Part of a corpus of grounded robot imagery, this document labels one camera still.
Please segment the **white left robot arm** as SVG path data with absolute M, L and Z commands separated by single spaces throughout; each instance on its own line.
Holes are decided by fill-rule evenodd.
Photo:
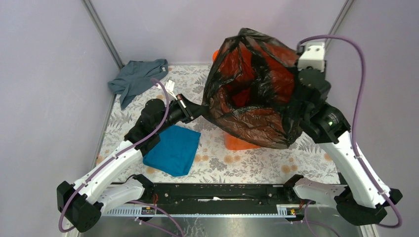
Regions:
M 151 187 L 134 178 L 119 187 L 108 186 L 131 164 L 148 154 L 159 142 L 160 133 L 178 122 L 190 123 L 209 110 L 178 94 L 165 104 L 160 99 L 146 102 L 140 117 L 122 142 L 100 165 L 74 183 L 58 185 L 57 207 L 61 213 L 59 230 L 63 233 L 91 229 L 105 212 L 126 202 L 147 203 L 153 198 Z

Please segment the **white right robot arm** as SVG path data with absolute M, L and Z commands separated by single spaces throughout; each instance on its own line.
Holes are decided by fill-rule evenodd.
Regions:
M 351 144 L 350 125 L 343 113 L 326 102 L 331 84 L 325 72 L 302 69 L 294 72 L 294 89 L 287 112 L 299 119 L 300 127 L 333 160 L 346 185 L 331 185 L 294 175 L 284 184 L 287 202 L 312 200 L 332 207 L 355 226 L 379 224 L 387 215 L 390 199 L 397 204 L 402 194 L 389 188 L 372 172 L 370 178 L 360 164 L 361 151 Z

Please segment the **black plastic trash bag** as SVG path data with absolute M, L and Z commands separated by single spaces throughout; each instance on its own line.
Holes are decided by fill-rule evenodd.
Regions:
M 202 104 L 204 118 L 248 143 L 287 149 L 302 134 L 290 117 L 297 52 L 278 39 L 241 28 L 219 48 Z

